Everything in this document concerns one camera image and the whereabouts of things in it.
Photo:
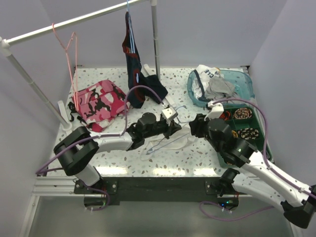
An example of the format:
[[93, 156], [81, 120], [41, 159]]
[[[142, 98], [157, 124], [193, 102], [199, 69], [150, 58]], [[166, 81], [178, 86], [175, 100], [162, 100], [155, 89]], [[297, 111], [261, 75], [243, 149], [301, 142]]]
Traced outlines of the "white tank top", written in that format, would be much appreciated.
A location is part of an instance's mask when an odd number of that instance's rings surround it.
[[191, 135], [189, 125], [185, 124], [181, 130], [175, 132], [169, 139], [163, 135], [146, 138], [140, 153], [140, 160], [148, 161], [160, 153], [181, 150], [190, 146], [196, 140], [197, 138]]

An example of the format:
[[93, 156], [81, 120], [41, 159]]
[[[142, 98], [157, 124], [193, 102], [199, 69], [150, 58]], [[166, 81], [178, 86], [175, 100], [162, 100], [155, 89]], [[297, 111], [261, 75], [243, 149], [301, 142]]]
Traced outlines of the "light blue wire hanger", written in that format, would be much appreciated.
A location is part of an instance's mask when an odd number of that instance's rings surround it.
[[146, 146], [146, 155], [162, 150], [178, 150], [187, 145], [190, 132], [189, 122], [184, 121], [181, 115], [178, 115], [176, 121], [181, 125], [181, 130], [177, 131], [169, 139], [166, 139], [163, 135], [151, 138]]

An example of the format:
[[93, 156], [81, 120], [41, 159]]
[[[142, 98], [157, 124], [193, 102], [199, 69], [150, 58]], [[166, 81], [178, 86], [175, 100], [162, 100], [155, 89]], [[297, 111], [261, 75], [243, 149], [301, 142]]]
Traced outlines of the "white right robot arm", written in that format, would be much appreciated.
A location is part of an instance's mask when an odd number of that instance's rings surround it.
[[233, 191], [251, 195], [280, 210], [293, 225], [305, 229], [316, 212], [316, 187], [285, 173], [242, 138], [233, 136], [230, 126], [220, 118], [198, 114], [189, 123], [191, 134], [206, 139], [228, 168], [213, 187], [220, 194]]

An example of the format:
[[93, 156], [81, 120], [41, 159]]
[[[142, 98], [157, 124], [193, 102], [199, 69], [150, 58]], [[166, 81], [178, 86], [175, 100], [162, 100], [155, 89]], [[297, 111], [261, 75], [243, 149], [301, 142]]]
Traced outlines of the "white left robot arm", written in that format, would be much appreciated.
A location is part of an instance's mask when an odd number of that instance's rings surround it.
[[96, 153], [132, 151], [143, 146], [147, 138], [163, 135], [168, 139], [181, 129], [174, 120], [163, 116], [157, 120], [153, 113], [144, 113], [122, 136], [110, 133], [92, 135], [87, 128], [80, 126], [59, 142], [53, 151], [66, 175], [76, 176], [90, 193], [96, 194], [102, 189], [102, 178], [89, 164]]

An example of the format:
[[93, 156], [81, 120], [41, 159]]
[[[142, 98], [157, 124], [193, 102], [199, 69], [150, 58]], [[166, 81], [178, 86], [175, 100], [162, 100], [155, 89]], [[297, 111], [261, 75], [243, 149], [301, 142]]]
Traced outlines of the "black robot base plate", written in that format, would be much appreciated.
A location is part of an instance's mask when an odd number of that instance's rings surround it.
[[218, 186], [219, 177], [104, 177], [102, 184], [87, 188], [75, 182], [74, 193], [84, 195], [85, 207], [121, 202], [202, 202], [211, 201], [233, 210], [238, 193]]

